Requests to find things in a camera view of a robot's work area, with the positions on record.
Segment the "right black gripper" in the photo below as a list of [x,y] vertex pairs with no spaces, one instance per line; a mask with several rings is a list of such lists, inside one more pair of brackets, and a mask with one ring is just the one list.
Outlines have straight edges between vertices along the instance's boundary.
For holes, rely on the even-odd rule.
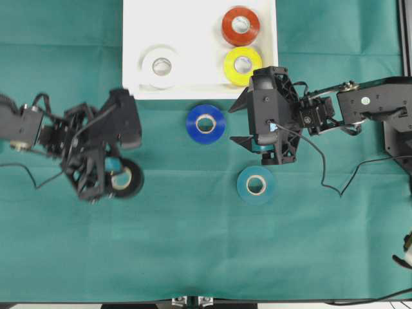
[[[229,113],[247,109],[248,91],[248,87],[242,91],[229,108]],[[282,165],[295,162],[302,131],[307,129],[313,134],[318,134],[327,128],[327,120],[334,116],[332,101],[329,98],[316,98],[313,101],[308,97],[300,98],[299,95],[298,98],[297,122],[300,129],[287,129],[278,125],[277,140],[274,144],[269,145],[257,144],[253,136],[231,136],[230,140],[250,152],[260,154],[263,165]]]

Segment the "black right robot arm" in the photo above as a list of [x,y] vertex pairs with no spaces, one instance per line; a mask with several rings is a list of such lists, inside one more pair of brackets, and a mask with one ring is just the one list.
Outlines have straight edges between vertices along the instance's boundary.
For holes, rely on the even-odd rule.
[[384,126],[386,152],[411,173],[411,77],[388,77],[357,84],[349,81],[317,91],[296,91],[284,67],[253,72],[230,108],[247,110],[248,136],[231,140],[262,156],[263,165],[295,162],[299,140],[340,129],[356,136],[365,120]]

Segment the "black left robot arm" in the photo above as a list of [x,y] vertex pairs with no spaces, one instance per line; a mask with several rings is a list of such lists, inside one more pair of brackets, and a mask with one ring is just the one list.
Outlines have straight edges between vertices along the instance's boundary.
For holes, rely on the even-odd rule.
[[35,145],[42,145],[43,156],[61,161],[62,174],[82,200],[125,198],[140,180],[139,168],[118,149],[134,136],[131,126],[138,121],[134,108],[125,89],[110,91],[100,109],[81,103],[62,116],[52,113],[45,93],[39,93],[31,106],[20,108],[1,95],[1,139],[16,151],[33,152]]

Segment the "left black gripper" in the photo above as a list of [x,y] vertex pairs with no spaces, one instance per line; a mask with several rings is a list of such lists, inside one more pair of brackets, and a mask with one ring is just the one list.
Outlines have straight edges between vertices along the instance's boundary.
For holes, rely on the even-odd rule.
[[61,159],[62,174],[86,201],[113,196],[107,190],[106,173],[124,172],[118,142],[94,141],[88,135],[89,128],[110,112],[96,117],[98,110],[83,103],[59,117],[46,109],[51,124],[43,126],[38,137],[48,156]]

